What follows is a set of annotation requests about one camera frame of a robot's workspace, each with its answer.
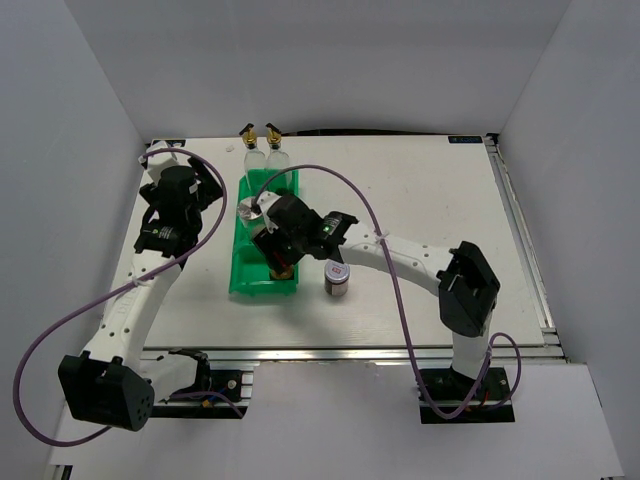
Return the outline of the glass bottle with dark residue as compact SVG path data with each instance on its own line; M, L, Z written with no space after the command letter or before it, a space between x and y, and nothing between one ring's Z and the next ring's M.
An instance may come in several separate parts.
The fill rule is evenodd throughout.
M267 157L267 170L269 175L291 166L289 155L282 148L282 132L272 123L266 124L267 143L269 155ZM268 189L274 193L284 194L293 192L293 178L291 172L279 175L270 182Z

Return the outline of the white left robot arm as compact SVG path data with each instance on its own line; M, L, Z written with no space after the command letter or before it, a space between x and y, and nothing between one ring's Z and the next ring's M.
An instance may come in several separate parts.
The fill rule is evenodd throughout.
M150 183L140 190L143 215L127 285L98 331L77 356L65 356L58 377L72 417L106 427L140 430L156 402L175 393L199 399L211 387L206 354L178 348L143 364L151 326L187 255L198 244L202 213L226 190L197 156L181 165L146 164Z

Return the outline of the white powder jar silver lid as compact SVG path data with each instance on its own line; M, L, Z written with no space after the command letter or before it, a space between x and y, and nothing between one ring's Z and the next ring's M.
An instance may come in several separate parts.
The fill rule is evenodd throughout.
M243 224L257 222L263 219L262 210L254 200L254 197L247 197L242 199L237 205L237 217Z

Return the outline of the red lid sauce jar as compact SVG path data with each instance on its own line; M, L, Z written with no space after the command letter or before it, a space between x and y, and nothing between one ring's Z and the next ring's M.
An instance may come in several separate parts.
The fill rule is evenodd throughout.
M290 266L281 272L271 270L269 272L269 278L274 281L287 281L287 280L291 280L294 277L294 274L295 274L295 268L293 266Z

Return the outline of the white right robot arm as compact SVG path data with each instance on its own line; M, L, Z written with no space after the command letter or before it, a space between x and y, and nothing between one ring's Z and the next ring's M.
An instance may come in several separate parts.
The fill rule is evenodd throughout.
M395 273L434 295L440 320L452 333L453 390L472 399L486 389L482 366L500 282L477 245L463 241L446 249L385 236L347 213L320 216L293 194L265 192L243 203L249 238L277 274L310 256Z

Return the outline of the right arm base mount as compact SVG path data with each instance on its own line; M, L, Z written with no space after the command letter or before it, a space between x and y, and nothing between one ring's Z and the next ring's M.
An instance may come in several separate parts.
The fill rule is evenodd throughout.
M462 404L474 383L474 379L469 380L454 372L452 368L421 369L420 374L431 398L445 413L453 412ZM429 425L514 423L515 414L510 400L497 407L509 392L509 381L505 369L490 367L470 403L455 419L442 419L433 412L424 400L424 396L419 394L421 423Z

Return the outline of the clear glass oil bottle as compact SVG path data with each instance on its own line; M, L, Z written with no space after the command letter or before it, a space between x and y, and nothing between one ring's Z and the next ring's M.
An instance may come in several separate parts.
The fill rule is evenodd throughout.
M246 149L243 161L245 178L251 193L255 195L264 183L266 156L258 147L258 137L252 123L248 123L239 135Z

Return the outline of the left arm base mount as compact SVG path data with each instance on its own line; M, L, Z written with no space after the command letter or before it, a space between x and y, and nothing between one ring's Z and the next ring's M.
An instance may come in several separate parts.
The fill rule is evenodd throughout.
M152 418L240 420L247 412L252 394L253 371L212 368L210 385L203 392L196 386L174 393L168 400L157 402Z

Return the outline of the small dark spice jar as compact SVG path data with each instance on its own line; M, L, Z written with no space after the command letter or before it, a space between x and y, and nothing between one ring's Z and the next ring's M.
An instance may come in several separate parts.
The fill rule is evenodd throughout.
M344 296L349 287L350 267L347 264L328 260L324 267L324 289L333 297Z

